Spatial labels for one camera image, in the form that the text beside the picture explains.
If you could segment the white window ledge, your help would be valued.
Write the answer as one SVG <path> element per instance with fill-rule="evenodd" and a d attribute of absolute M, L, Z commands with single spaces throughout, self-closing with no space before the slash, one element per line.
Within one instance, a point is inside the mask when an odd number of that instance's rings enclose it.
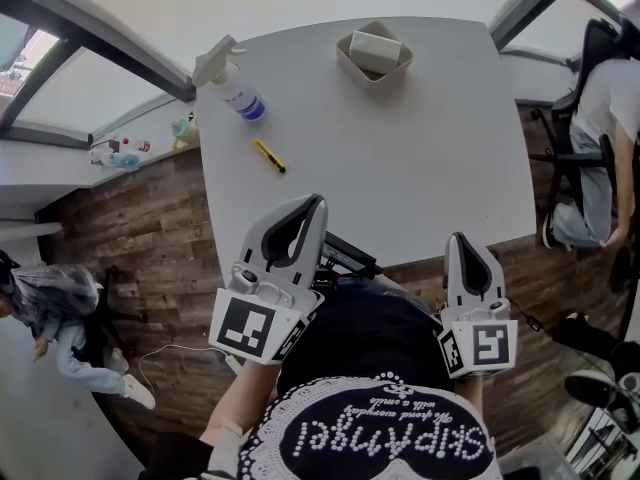
<path fill-rule="evenodd" d="M 103 139 L 150 142 L 144 166 L 174 154 L 172 124 L 195 111 L 195 103 L 161 96 L 107 127 Z M 34 214 L 78 188 L 92 188 L 124 172 L 92 164 L 87 151 L 0 141 L 0 220 L 32 221 Z"/>

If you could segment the black chest-mounted device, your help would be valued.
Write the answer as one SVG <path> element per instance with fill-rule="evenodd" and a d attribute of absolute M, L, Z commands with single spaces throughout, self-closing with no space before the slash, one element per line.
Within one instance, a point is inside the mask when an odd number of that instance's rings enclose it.
<path fill-rule="evenodd" d="M 342 277 L 374 279 L 382 272 L 373 256 L 327 231 L 311 287 L 331 291 Z"/>

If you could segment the light grey table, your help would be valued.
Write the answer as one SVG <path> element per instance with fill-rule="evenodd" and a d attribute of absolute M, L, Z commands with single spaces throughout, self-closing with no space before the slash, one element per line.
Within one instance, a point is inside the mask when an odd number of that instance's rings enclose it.
<path fill-rule="evenodd" d="M 511 84 L 485 24 L 394 17 L 413 52 L 387 93 L 338 64 L 336 43 L 361 20 L 244 42 L 239 63 L 266 102 L 249 123 L 200 88 L 196 118 L 211 223 L 223 270 L 249 227 L 290 199 L 318 193 L 329 230 L 383 266 L 440 256 L 461 231 L 484 245 L 532 235 L 532 176 Z M 276 171 L 252 145 L 284 163 Z"/>

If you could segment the black round object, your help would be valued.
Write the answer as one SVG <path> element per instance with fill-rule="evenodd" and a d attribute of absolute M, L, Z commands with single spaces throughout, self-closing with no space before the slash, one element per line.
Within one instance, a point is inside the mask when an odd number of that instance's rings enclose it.
<path fill-rule="evenodd" d="M 567 393 L 574 399 L 596 408 L 606 408 L 615 398 L 615 384 L 602 372 L 579 370 L 564 380 Z"/>

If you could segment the yellow utility knife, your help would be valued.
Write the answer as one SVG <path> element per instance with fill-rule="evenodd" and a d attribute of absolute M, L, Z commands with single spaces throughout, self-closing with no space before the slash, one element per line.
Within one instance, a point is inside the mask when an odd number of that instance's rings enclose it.
<path fill-rule="evenodd" d="M 284 163 L 260 139 L 253 139 L 252 145 L 268 160 L 270 165 L 279 173 L 286 173 Z"/>

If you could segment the black bag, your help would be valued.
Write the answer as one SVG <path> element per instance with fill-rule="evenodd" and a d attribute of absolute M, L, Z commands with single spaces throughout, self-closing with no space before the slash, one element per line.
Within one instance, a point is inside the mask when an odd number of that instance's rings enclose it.
<path fill-rule="evenodd" d="M 640 372 L 640 343 L 624 341 L 591 326 L 584 313 L 571 313 L 552 333 L 555 342 L 609 362 L 618 371 Z"/>

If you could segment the white rectangular block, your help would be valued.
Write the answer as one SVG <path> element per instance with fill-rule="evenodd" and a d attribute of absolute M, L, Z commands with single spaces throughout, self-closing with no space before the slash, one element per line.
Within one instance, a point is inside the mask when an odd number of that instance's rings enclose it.
<path fill-rule="evenodd" d="M 349 58 L 363 71 L 386 75 L 395 70 L 401 49 L 399 41 L 355 31 L 349 45 Z"/>

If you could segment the person's legs in blue jeans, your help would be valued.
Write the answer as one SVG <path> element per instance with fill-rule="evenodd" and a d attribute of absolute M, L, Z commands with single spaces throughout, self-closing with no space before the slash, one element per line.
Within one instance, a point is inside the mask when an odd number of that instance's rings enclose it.
<path fill-rule="evenodd" d="M 384 274 L 376 275 L 372 279 L 354 275 L 344 275 L 338 278 L 335 288 L 336 298 L 363 294 L 406 294 L 406 290 Z"/>

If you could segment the blue wipes pack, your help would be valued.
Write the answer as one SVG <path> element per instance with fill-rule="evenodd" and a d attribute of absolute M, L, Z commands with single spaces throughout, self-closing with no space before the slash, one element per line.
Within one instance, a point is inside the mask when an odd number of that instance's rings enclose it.
<path fill-rule="evenodd" d="M 101 155 L 104 166 L 122 169 L 135 169 L 141 163 L 141 158 L 133 153 L 109 152 Z"/>

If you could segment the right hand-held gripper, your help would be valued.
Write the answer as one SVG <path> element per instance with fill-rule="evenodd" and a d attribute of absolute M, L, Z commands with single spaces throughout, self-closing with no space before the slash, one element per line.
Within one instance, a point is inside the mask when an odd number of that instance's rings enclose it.
<path fill-rule="evenodd" d="M 449 238 L 445 251 L 447 302 L 467 309 L 459 316 L 447 309 L 438 335 L 451 379 L 490 376 L 515 366 L 518 322 L 510 303 L 498 301 L 505 292 L 502 267 L 496 255 L 462 232 Z"/>

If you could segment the beige square tray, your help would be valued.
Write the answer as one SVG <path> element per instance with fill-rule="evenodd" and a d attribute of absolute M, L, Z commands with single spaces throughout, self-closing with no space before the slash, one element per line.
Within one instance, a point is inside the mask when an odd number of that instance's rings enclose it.
<path fill-rule="evenodd" d="M 395 70 L 389 74 L 380 75 L 370 71 L 363 71 L 358 68 L 349 58 L 349 45 L 352 34 L 355 31 L 362 31 L 401 42 L 402 49 Z M 369 91 L 381 91 L 398 84 L 405 77 L 406 72 L 414 59 L 412 50 L 380 21 L 371 21 L 354 30 L 348 36 L 341 38 L 336 43 L 336 55 L 338 64 L 345 70 L 345 72 L 361 87 Z"/>

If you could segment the person's white left sleeve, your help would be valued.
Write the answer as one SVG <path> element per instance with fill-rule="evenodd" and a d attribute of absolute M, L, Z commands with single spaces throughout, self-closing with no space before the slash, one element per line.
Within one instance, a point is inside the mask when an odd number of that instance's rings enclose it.
<path fill-rule="evenodd" d="M 236 479 L 243 436 L 242 429 L 236 423 L 223 420 L 219 441 L 214 446 L 203 477 L 212 480 Z"/>

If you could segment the person's left forearm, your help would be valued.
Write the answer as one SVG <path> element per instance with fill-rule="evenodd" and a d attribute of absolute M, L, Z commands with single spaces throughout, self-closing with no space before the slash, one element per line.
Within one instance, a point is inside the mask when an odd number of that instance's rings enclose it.
<path fill-rule="evenodd" d="M 225 421 L 235 424 L 241 437 L 251 430 L 269 405 L 280 369 L 280 365 L 262 365 L 246 360 L 214 408 L 200 440 L 215 447 L 221 439 Z"/>

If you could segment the person's right forearm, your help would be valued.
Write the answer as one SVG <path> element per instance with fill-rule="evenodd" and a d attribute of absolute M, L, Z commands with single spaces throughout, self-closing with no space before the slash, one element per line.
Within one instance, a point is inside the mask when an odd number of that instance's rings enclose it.
<path fill-rule="evenodd" d="M 454 382 L 454 391 L 474 406 L 480 416 L 483 415 L 483 378 L 467 377 Z"/>

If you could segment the white spray bottle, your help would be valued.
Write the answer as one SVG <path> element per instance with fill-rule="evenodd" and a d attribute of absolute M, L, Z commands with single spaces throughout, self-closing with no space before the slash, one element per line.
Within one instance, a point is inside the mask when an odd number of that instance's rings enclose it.
<path fill-rule="evenodd" d="M 266 111 L 263 98 L 244 77 L 241 68 L 230 58 L 242 55 L 237 41 L 224 36 L 211 50 L 196 58 L 191 76 L 196 88 L 209 86 L 214 94 L 246 121 L 259 120 Z"/>

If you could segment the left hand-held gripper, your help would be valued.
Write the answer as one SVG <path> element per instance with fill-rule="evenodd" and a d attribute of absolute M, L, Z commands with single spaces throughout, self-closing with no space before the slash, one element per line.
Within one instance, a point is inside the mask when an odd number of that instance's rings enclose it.
<path fill-rule="evenodd" d="M 243 262 L 233 264 L 229 285 L 216 293 L 211 345 L 262 365 L 283 362 L 325 301 L 309 287 L 327 221 L 324 197 L 310 194 L 283 203 L 250 227 Z"/>

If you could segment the green and yellow cup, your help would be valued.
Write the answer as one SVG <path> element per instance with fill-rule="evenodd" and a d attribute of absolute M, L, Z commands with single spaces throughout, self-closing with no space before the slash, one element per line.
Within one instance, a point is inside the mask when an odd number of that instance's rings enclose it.
<path fill-rule="evenodd" d="M 171 128 L 173 134 L 172 151 L 174 153 L 181 153 L 200 146 L 199 128 L 194 119 L 183 118 L 174 121 Z"/>

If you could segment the person's black printed top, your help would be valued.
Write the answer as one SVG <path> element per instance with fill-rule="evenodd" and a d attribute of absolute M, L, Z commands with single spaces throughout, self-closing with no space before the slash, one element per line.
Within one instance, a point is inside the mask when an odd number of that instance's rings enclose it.
<path fill-rule="evenodd" d="M 235 480 L 502 480 L 482 416 L 454 391 L 437 330 L 407 292 L 334 292 L 279 364 Z M 203 474 L 214 447 L 200 436 L 161 434 L 139 480 L 212 480 Z"/>

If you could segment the dark-framed window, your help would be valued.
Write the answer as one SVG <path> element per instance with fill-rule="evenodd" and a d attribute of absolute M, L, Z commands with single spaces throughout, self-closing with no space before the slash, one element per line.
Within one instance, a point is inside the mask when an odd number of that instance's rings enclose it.
<path fill-rule="evenodd" d="M 555 1 L 509 0 L 490 26 L 497 49 L 503 50 Z M 584 1 L 618 23 L 622 30 L 631 27 L 631 19 L 608 1 Z M 24 23 L 26 39 L 38 31 L 58 38 L 0 117 L 0 130 L 7 132 L 11 140 L 16 139 L 11 131 L 14 122 L 27 103 L 82 48 L 182 102 L 195 99 L 195 86 L 184 70 L 88 0 L 0 0 L 0 15 Z"/>

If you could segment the black office chair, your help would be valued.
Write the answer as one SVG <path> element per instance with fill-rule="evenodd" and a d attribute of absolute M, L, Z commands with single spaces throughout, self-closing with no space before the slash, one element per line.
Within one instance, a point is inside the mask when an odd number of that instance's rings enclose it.
<path fill-rule="evenodd" d="M 113 278 L 120 275 L 120 270 L 116 266 L 106 269 L 102 287 L 99 289 L 99 297 L 96 309 L 83 319 L 85 331 L 85 345 L 82 349 L 73 348 L 75 356 L 91 364 L 102 364 L 106 348 L 110 344 L 115 344 L 122 354 L 127 357 L 133 353 L 136 346 L 133 343 L 125 342 L 116 329 L 116 321 L 130 321 L 146 324 L 148 316 L 142 312 L 137 315 L 116 311 L 109 304 L 109 288 Z"/>
<path fill-rule="evenodd" d="M 611 186 L 616 186 L 613 148 L 606 137 L 599 139 L 594 153 L 575 153 L 571 146 L 569 129 L 572 116 L 578 108 L 587 79 L 596 66 L 611 59 L 630 59 L 640 55 L 640 30 L 628 19 L 621 19 L 621 29 L 615 30 L 604 20 L 592 19 L 587 23 L 576 86 L 557 100 L 546 117 L 540 108 L 531 111 L 531 118 L 542 123 L 550 146 L 543 153 L 531 153 L 533 161 L 553 166 L 550 188 L 543 204 L 536 205 L 539 215 L 549 213 L 557 203 L 562 181 L 569 184 L 569 195 L 579 209 L 583 208 L 582 168 L 604 168 Z"/>

